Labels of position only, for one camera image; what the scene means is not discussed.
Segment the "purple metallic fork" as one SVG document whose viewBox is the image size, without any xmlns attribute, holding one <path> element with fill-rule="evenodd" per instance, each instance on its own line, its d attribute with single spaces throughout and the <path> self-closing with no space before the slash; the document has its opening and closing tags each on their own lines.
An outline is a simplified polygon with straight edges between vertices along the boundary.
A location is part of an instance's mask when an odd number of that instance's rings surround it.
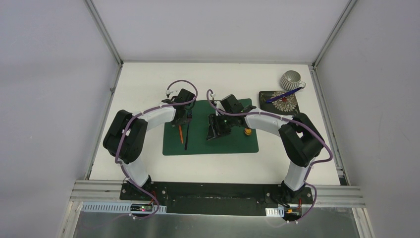
<svg viewBox="0 0 420 238">
<path fill-rule="evenodd" d="M 187 123 L 187 133 L 186 133 L 186 140 L 185 140 L 184 150 L 187 150 L 188 149 L 189 128 L 190 128 L 190 123 L 192 121 L 192 109 L 189 109 L 187 111 L 187 119 L 188 119 L 188 123 Z"/>
</svg>

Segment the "orange plastic fork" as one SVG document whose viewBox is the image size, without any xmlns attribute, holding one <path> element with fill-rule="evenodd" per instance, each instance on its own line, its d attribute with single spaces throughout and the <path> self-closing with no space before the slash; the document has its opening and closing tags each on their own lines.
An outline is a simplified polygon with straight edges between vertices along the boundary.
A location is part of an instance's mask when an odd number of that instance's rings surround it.
<svg viewBox="0 0 420 238">
<path fill-rule="evenodd" d="M 179 134 L 180 134 L 181 143 L 184 144 L 184 136 L 183 136 L 182 125 L 179 125 Z"/>
</svg>

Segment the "gold copper spoon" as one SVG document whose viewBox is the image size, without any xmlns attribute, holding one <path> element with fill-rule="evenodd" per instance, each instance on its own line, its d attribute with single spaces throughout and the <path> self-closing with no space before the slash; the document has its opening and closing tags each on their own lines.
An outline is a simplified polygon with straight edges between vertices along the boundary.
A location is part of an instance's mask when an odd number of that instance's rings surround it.
<svg viewBox="0 0 420 238">
<path fill-rule="evenodd" d="M 250 136 L 250 135 L 252 134 L 252 130 L 251 130 L 250 128 L 245 128 L 245 129 L 244 129 L 244 133 L 245 133 L 247 136 Z"/>
</svg>

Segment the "blue plastic knife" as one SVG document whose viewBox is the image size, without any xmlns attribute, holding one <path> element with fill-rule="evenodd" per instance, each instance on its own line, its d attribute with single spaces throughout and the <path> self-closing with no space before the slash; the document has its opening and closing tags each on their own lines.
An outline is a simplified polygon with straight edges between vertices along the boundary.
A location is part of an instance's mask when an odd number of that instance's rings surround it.
<svg viewBox="0 0 420 238">
<path fill-rule="evenodd" d="M 298 87 L 298 88 L 293 89 L 293 90 L 291 90 L 291 91 L 288 91 L 288 92 L 286 92 L 286 93 L 284 93 L 284 94 L 281 94 L 281 95 L 276 96 L 276 97 L 274 97 L 274 98 L 268 99 L 268 100 L 266 101 L 266 103 L 267 103 L 267 104 L 268 104 L 268 103 L 272 103 L 272 102 L 274 102 L 274 101 L 276 101 L 276 100 L 279 100 L 279 99 L 282 99 L 282 98 L 285 98 L 285 97 L 291 96 L 292 94 L 295 94 L 296 92 L 298 92 L 298 91 L 299 91 L 299 90 L 301 90 L 301 89 L 303 89 L 303 87 Z"/>
</svg>

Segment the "black floral square plate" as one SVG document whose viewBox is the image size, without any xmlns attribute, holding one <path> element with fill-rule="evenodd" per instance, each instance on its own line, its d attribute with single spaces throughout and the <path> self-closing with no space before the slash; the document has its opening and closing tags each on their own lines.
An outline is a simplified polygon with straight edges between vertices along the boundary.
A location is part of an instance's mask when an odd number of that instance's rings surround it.
<svg viewBox="0 0 420 238">
<path fill-rule="evenodd" d="M 294 116 L 300 112 L 298 101 L 295 94 L 267 103 L 269 99 L 286 93 L 284 90 L 280 91 L 260 91 L 259 104 L 260 109 L 269 113 L 274 113 L 284 116 Z"/>
</svg>

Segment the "grey ribbed mug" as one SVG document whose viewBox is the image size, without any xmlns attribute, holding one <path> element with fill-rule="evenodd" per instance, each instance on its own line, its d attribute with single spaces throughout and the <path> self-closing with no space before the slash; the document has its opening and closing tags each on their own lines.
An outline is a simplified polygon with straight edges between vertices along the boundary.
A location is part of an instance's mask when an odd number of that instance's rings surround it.
<svg viewBox="0 0 420 238">
<path fill-rule="evenodd" d="M 280 77 L 280 86 L 284 90 L 291 91 L 299 87 L 305 88 L 306 83 L 302 81 L 301 75 L 298 72 L 289 70 Z"/>
</svg>

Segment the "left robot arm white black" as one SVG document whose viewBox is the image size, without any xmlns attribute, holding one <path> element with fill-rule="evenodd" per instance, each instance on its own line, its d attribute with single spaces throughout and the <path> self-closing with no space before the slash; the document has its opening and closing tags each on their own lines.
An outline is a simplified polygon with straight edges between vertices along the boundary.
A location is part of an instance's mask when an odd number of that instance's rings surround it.
<svg viewBox="0 0 420 238">
<path fill-rule="evenodd" d="M 186 112 L 194 106 L 196 95 L 181 89 L 178 95 L 162 102 L 144 112 L 131 113 L 120 110 L 116 113 L 105 138 L 103 147 L 114 157 L 115 163 L 134 184 L 132 194 L 138 200 L 150 197 L 150 175 L 140 159 L 146 133 L 165 123 L 177 126 L 187 122 Z"/>
</svg>

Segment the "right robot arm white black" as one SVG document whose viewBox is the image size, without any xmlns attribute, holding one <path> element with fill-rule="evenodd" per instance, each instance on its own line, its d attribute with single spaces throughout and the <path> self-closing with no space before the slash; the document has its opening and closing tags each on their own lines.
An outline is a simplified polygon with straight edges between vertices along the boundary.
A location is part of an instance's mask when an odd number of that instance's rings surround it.
<svg viewBox="0 0 420 238">
<path fill-rule="evenodd" d="M 324 139 L 307 115 L 298 113 L 288 118 L 252 105 L 244 107 L 232 94 L 220 101 L 210 98 L 207 101 L 215 112 L 208 116 L 206 140 L 229 135 L 232 127 L 236 126 L 262 130 L 280 137 L 290 160 L 287 175 L 281 185 L 281 197 L 287 203 L 298 200 L 311 162 L 326 147 Z"/>
</svg>

